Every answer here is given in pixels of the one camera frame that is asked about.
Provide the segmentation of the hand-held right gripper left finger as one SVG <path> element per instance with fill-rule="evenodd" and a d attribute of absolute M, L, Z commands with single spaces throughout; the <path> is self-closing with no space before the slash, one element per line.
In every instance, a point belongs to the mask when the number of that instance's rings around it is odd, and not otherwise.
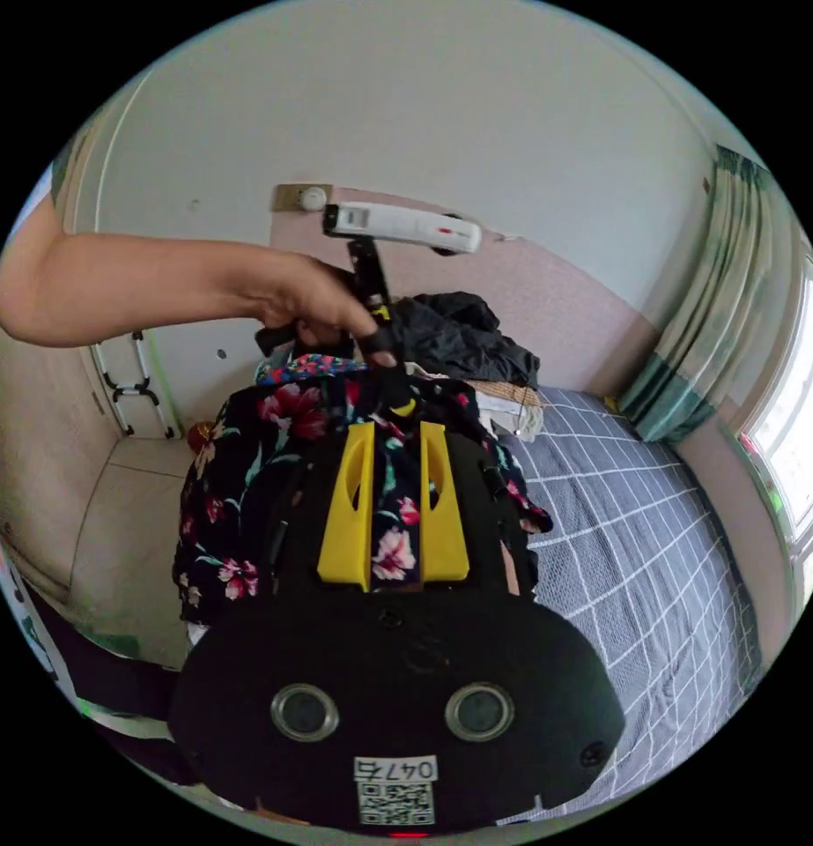
<path fill-rule="evenodd" d="M 336 468 L 317 565 L 323 583 L 370 591 L 374 423 L 349 427 Z"/>

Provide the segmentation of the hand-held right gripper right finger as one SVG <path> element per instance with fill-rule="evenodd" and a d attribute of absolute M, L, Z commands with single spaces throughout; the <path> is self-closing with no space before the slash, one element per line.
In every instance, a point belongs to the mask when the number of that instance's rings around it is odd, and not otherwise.
<path fill-rule="evenodd" d="M 420 566 L 423 584 L 459 583 L 469 559 L 455 475 L 441 424 L 420 424 Z"/>

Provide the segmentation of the person's left hand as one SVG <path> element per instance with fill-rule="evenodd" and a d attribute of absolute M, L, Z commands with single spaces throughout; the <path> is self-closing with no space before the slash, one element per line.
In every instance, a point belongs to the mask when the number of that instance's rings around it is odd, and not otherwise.
<path fill-rule="evenodd" d="M 351 292 L 349 276 L 311 256 L 257 248 L 240 275 L 240 296 L 264 328 L 289 327 L 310 349 L 337 345 L 345 336 L 358 343 L 380 326 Z"/>

